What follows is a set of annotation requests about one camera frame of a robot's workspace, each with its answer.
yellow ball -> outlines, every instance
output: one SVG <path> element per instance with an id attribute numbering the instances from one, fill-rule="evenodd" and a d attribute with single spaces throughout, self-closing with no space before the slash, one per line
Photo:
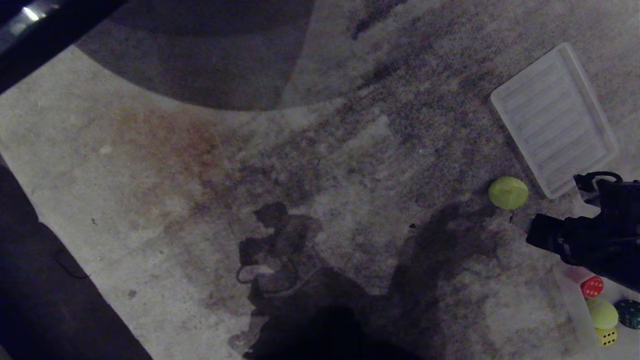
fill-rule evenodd
<path id="1" fill-rule="evenodd" d="M 613 329 L 618 324 L 618 311 L 610 302 L 602 299 L 589 299 L 587 307 L 593 320 L 593 327 L 596 329 Z"/>
<path id="2" fill-rule="evenodd" d="M 498 208 L 517 209 L 523 206 L 528 198 L 529 188 L 515 177 L 501 177 L 489 186 L 489 200 Z"/>

dice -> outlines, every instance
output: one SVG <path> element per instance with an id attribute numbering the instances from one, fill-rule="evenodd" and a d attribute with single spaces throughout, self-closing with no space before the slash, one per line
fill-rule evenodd
<path id="1" fill-rule="evenodd" d="M 640 302 L 633 300 L 620 300 L 616 303 L 618 320 L 630 329 L 640 329 Z"/>
<path id="2" fill-rule="evenodd" d="M 609 330 L 596 329 L 596 334 L 598 334 L 601 347 L 610 347 L 618 339 L 618 330 L 615 327 Z"/>
<path id="3" fill-rule="evenodd" d="M 601 277 L 597 275 L 592 276 L 580 284 L 580 290 L 582 290 L 582 296 L 584 296 L 585 299 L 593 299 L 602 294 L 604 282 Z"/>

stain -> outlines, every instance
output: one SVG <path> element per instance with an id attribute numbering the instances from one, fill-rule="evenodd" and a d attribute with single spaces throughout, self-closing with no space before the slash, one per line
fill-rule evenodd
<path id="1" fill-rule="evenodd" d="M 493 74 L 490 71 L 473 71 L 472 74 L 468 74 L 460 80 L 458 90 L 465 94 L 473 94 L 474 92 L 478 92 L 478 90 L 482 92 L 484 90 L 484 84 L 487 84 L 488 78 L 492 76 Z"/>
<path id="2" fill-rule="evenodd" d="M 117 149 L 110 162 L 136 166 L 124 173 L 108 169 L 123 181 L 119 202 L 132 215 L 133 228 L 179 224 L 202 199 L 225 191 L 221 144 L 236 145 L 228 133 L 220 138 L 224 132 L 214 119 L 184 107 L 163 111 L 141 104 L 120 108 L 107 131 Z"/>
<path id="3" fill-rule="evenodd" d="M 417 358 L 411 354 L 424 359 L 442 359 L 449 346 L 446 337 L 442 336 L 441 323 L 448 321 L 442 318 L 442 313 L 468 314 L 468 308 L 481 306 L 483 299 L 455 299 L 450 308 L 443 309 L 443 299 L 437 292 L 438 283 L 456 277 L 461 272 L 460 264 L 474 255 L 495 255 L 495 249 L 487 243 L 460 243 L 461 239 L 477 233 L 483 226 L 483 219 L 495 213 L 492 208 L 469 210 L 470 206 L 466 202 L 450 204 L 439 209 L 425 224 L 415 226 L 415 234 L 404 241 L 401 251 L 404 256 L 384 295 L 369 295 L 358 283 L 322 259 L 317 261 L 318 268 L 312 275 L 300 280 L 289 293 L 273 296 L 262 289 L 261 282 L 274 274 L 254 278 L 248 282 L 249 300 L 255 306 L 251 325 L 247 331 L 229 338 L 229 346 L 246 359 L 266 359 L 262 356 L 299 345 L 295 340 L 300 339 L 314 314 L 326 307 L 338 306 L 350 309 L 368 336 L 403 349 L 401 352 L 409 356 L 407 359 Z M 285 208 L 281 204 L 264 206 L 257 214 L 265 226 L 282 228 L 280 222 Z M 262 247 L 255 252 L 267 252 L 277 241 L 262 239 Z M 287 251 L 292 254 L 296 249 L 288 247 Z M 239 252 L 243 265 L 259 262 L 255 254 L 248 255 L 246 242 L 240 245 Z M 473 323 L 485 348 L 496 351 L 491 340 L 482 333 L 486 332 L 483 319 L 475 319 Z"/>
<path id="4" fill-rule="evenodd" d="M 408 0 L 369 0 L 369 13 L 358 21 L 351 38 L 358 40 L 358 36 L 371 29 L 375 24 L 386 20 L 395 8 L 407 2 Z"/>
<path id="5" fill-rule="evenodd" d="M 363 83 L 358 86 L 358 90 L 368 88 L 383 81 L 384 79 L 387 79 L 400 68 L 401 64 L 398 61 L 389 61 L 377 65 L 371 74 L 365 77 Z"/>
<path id="6" fill-rule="evenodd" d="M 219 128 L 212 120 L 197 117 L 193 119 L 195 116 L 188 111 L 174 111 L 170 115 L 171 117 L 165 115 L 160 118 L 160 128 L 175 133 L 176 139 L 149 142 L 147 148 L 142 149 L 142 144 L 147 143 L 146 138 L 164 140 L 168 135 L 142 136 L 152 131 L 150 129 L 140 129 L 138 132 L 141 135 L 134 132 L 128 138 L 120 135 L 125 136 L 125 140 L 133 136 L 132 143 L 139 144 L 140 150 L 134 152 L 132 146 L 127 145 L 124 147 L 125 155 L 120 155 L 122 150 L 114 153 L 135 159 L 132 163 L 140 164 L 140 173 L 150 174 L 147 182 L 142 183 L 145 185 L 143 191 L 137 190 L 140 186 L 130 189 L 125 192 L 123 201 L 126 204 L 127 201 L 136 199 L 140 203 L 139 207 L 135 207 L 139 218 L 131 220 L 133 226 L 163 229 L 157 241 L 167 242 L 170 260 L 180 266 L 185 279 L 202 294 L 199 300 L 201 306 L 213 311 L 243 315 L 246 311 L 244 295 L 237 290 L 236 279 L 228 276 L 237 271 L 234 257 L 229 256 L 234 252 L 231 249 L 237 246 L 234 241 L 230 241 L 234 227 L 238 226 L 236 211 L 258 201 L 267 204 L 263 209 L 258 209 L 255 215 L 260 218 L 260 222 L 264 222 L 265 228 L 273 230 L 271 238 L 280 239 L 277 242 L 279 245 L 272 248 L 275 254 L 296 250 L 300 243 L 310 242 L 321 231 L 321 224 L 305 215 L 283 211 L 286 208 L 283 204 L 290 207 L 308 204 L 321 192 L 326 186 L 326 172 L 322 167 L 316 167 L 318 160 L 341 151 L 345 143 L 356 138 L 376 117 L 371 111 L 371 104 L 347 102 L 312 126 L 292 132 L 282 142 L 256 152 L 250 159 L 237 160 L 236 154 L 242 149 L 242 142 L 251 141 L 252 136 L 260 135 L 230 135 L 228 129 Z M 118 120 L 124 123 L 121 125 L 122 131 L 128 131 L 134 126 L 130 123 L 135 124 L 143 115 L 134 113 L 133 120 L 128 122 L 124 120 L 126 118 Z M 173 125 L 170 120 L 177 121 L 177 125 Z M 196 171 L 198 167 L 205 166 L 197 160 L 198 154 L 202 153 L 197 150 L 208 144 L 207 141 L 200 143 L 200 139 L 207 139 L 207 136 L 197 138 L 198 141 L 191 145 L 186 136 L 181 136 L 186 132 L 182 128 L 193 124 L 209 126 L 209 129 L 202 130 L 205 135 L 215 132 L 215 136 L 211 138 L 215 145 L 212 161 L 205 162 L 209 168 L 205 168 L 204 172 Z M 172 126 L 177 126 L 178 131 L 171 129 Z M 316 141 L 301 141 L 306 138 Z M 174 145 L 173 142 L 184 142 L 184 145 Z M 162 143 L 167 143 L 176 151 L 168 151 L 165 146 L 160 145 Z M 176 171 L 171 171 L 167 166 L 183 159 L 196 165 Z M 231 170 L 218 167 L 220 163 L 230 163 Z M 182 199 L 183 203 L 179 203 L 181 207 L 167 206 L 164 211 L 150 211 L 156 207 L 163 209 L 165 199 L 171 197 Z M 273 199 L 282 199 L 282 202 L 274 203 Z M 224 229 L 221 230 L 222 223 L 231 225 L 223 226 Z M 246 239 L 246 242 L 259 243 L 260 246 L 269 241 L 269 236 Z M 297 263 L 294 265 L 300 272 L 311 272 L 314 264 L 323 261 L 317 254 L 309 255 L 304 251 L 294 256 L 310 258 L 308 262 L 303 261 L 304 266 Z M 284 261 L 282 266 L 291 264 Z M 283 278 L 278 281 L 289 284 L 293 282 L 286 272 L 282 275 Z M 283 290 L 283 286 L 278 283 L 266 286 L 274 287 L 277 291 Z"/>

rust stain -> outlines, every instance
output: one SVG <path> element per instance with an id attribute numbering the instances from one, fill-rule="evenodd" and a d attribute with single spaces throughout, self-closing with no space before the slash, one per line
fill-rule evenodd
<path id="1" fill-rule="evenodd" d="M 119 157 L 113 163 L 129 183 L 120 200 L 132 211 L 135 227 L 186 218 L 223 191 L 225 152 L 215 119 L 180 107 L 120 108 L 109 128 L 113 155 Z"/>

clear plastic container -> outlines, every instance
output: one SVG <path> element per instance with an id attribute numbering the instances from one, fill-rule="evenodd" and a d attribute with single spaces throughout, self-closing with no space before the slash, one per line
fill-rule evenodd
<path id="1" fill-rule="evenodd" d="M 564 303 L 582 346 L 591 349 L 602 360 L 640 359 L 640 330 L 632 330 L 622 324 L 617 326 L 618 339 L 616 344 L 610 347 L 600 346 L 587 303 L 580 290 L 580 284 L 576 281 L 575 274 L 577 270 L 579 269 L 575 266 L 559 263 L 554 267 L 554 275 L 562 291 Z M 640 301 L 640 294 L 606 278 L 602 279 L 604 280 L 604 291 L 599 296 L 600 299 L 612 304 L 621 299 Z"/>
<path id="2" fill-rule="evenodd" d="M 575 51 L 563 43 L 491 94 L 491 100 L 547 197 L 573 176 L 601 170 L 618 143 Z"/>

